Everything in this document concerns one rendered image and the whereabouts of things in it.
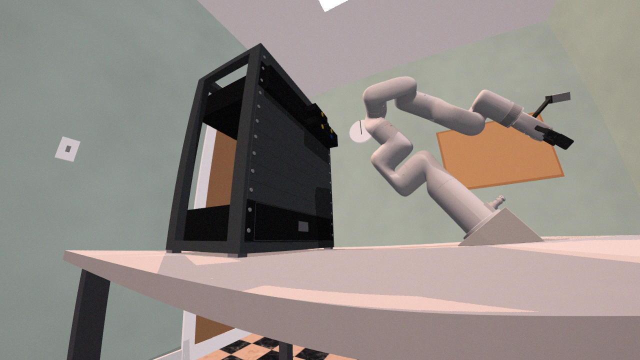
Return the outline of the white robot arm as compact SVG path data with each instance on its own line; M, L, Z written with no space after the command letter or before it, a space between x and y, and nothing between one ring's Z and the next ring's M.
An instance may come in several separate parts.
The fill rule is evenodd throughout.
M371 163L403 197L426 182L429 196L462 228L466 233L463 239L467 239L498 214L498 207L506 199L499 196L493 202L483 203L426 150L415 153L394 172L413 151L413 144L385 120L387 101L393 100L401 111L467 136L481 133L487 117L508 127L518 117L522 106L485 89L467 111L436 96L418 92L417 88L415 79L402 76L374 84L363 92L365 129L381 145L371 156Z

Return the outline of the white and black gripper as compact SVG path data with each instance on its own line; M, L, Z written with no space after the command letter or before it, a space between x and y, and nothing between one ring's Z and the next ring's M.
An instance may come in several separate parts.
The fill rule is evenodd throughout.
M563 150L567 150L573 144L573 139L564 136L562 133L554 132L553 127L523 111L524 107L522 107L515 120L506 128L512 126L535 141L545 141L552 146L557 145Z

